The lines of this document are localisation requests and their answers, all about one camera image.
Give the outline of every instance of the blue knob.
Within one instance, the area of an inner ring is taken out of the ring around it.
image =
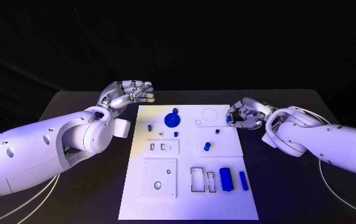
[[[211,143],[206,143],[206,145],[205,145],[205,151],[209,151],[209,149],[211,149]]]

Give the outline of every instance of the robotic arm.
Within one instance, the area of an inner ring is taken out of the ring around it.
[[[154,101],[150,91],[150,82],[114,82],[95,106],[0,134],[0,196],[36,186],[101,153],[113,136],[127,137],[130,121],[117,116],[128,104]]]
[[[244,121],[234,121],[232,113]],[[356,173],[356,129],[332,125],[323,117],[303,108],[290,106],[277,109],[267,103],[244,98],[229,108],[228,125],[258,129],[265,121],[262,141],[288,155],[300,157],[307,150],[326,163]]]

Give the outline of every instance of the black background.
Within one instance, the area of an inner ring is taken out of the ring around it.
[[[319,91],[356,125],[355,0],[0,0],[0,115],[35,122],[61,90]]]

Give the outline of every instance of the cable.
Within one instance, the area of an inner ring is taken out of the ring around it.
[[[326,118],[323,118],[319,114],[316,114],[314,112],[311,112],[311,111],[309,111],[309,110],[306,110],[306,109],[303,109],[303,108],[300,108],[303,111],[306,111],[306,112],[309,112],[311,115],[314,115],[317,118],[319,118],[319,120],[320,120],[320,118],[326,121],[326,124],[327,125],[330,125],[330,122],[327,121],[327,119]],[[353,209],[356,209],[356,207],[355,206],[352,206],[339,196],[337,196],[337,194],[335,193],[335,191],[332,190],[332,188],[330,188],[330,186],[329,186],[329,184],[327,184],[327,182],[326,182],[326,179],[324,179],[324,175],[323,175],[323,169],[322,169],[322,160],[319,159],[319,170],[320,170],[320,175],[322,175],[322,178],[323,178],[323,181],[324,181],[324,184],[326,184],[326,186],[327,186],[327,188],[329,188],[329,190],[332,191],[332,193],[335,194],[335,196],[345,202],[345,204],[348,204]]]
[[[36,212],[36,210],[39,209],[39,207],[41,207],[42,204],[45,203],[45,201],[46,201],[46,199],[48,199],[48,197],[49,197],[49,195],[51,195],[51,193],[52,193],[52,191],[53,191],[53,189],[55,189],[55,187],[56,187],[58,179],[56,179],[56,182],[55,182],[55,184],[53,184],[53,187],[52,187],[52,189],[51,189],[51,191],[49,191],[46,197],[45,197],[42,203],[39,204],[38,208],[36,208],[36,209],[33,210],[33,212],[22,219],[22,221],[20,221],[17,224],[20,224],[20,223],[30,217],[30,215]]]
[[[59,177],[59,175],[56,175],[53,178],[52,178],[52,181],[48,183],[48,185],[45,186],[45,188],[42,189],[42,191],[33,196],[33,198],[20,206],[20,207],[17,207],[12,212],[9,212],[6,215],[3,215],[2,217],[0,217],[0,220],[3,219],[3,218],[6,218],[13,212],[16,212],[38,196],[39,196],[39,194],[48,189],[48,187],[49,187],[49,185],[52,184],[52,182],[53,182],[53,180],[56,179],[56,177]]]

